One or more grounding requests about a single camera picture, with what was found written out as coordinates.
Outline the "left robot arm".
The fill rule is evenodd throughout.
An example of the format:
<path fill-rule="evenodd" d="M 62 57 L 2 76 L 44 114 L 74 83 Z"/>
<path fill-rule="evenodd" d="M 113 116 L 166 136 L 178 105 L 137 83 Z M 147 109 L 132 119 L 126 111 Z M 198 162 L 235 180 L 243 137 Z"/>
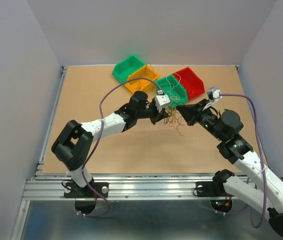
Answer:
<path fill-rule="evenodd" d="M 93 142 L 112 134 L 125 132 L 134 127 L 139 119 L 150 119 L 152 124 L 168 116 L 166 108 L 171 105 L 162 90 L 150 102 L 143 91 L 136 91 L 118 110 L 100 119 L 78 123 L 70 120 L 54 141 L 51 151 L 67 168 L 76 183 L 75 191 L 88 197 L 93 191 L 93 178 L 85 165 Z"/>

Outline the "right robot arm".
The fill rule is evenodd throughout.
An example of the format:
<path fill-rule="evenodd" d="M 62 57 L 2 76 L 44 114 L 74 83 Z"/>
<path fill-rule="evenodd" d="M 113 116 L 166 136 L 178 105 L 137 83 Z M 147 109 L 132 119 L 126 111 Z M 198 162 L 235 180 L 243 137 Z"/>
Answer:
<path fill-rule="evenodd" d="M 217 112 L 207 99 L 196 104 L 178 105 L 176 110 L 187 125 L 200 124 L 219 140 L 219 153 L 256 185 L 252 187 L 224 169 L 213 177 L 212 191 L 217 195 L 227 193 L 239 198 L 261 213 L 283 238 L 283 181 L 262 162 L 253 147 L 240 135 L 244 127 L 240 116 L 230 109 Z"/>

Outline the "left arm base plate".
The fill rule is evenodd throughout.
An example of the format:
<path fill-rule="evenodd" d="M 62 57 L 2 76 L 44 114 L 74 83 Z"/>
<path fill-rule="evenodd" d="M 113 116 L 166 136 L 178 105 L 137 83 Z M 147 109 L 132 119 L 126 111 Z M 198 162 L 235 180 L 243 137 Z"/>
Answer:
<path fill-rule="evenodd" d="M 73 181 L 62 181 L 61 185 L 64 187 L 64 198 L 95 198 L 97 195 L 88 187 L 79 187 Z M 100 193 L 103 197 L 108 197 L 109 183 L 108 182 L 94 182 L 92 187 Z"/>

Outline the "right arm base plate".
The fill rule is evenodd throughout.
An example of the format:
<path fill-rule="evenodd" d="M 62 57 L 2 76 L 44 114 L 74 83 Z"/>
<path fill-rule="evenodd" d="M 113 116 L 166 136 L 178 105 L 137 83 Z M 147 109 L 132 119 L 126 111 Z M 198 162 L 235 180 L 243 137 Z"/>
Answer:
<path fill-rule="evenodd" d="M 198 181 L 193 194 L 197 197 L 226 197 L 228 194 L 222 183 L 217 181 Z"/>

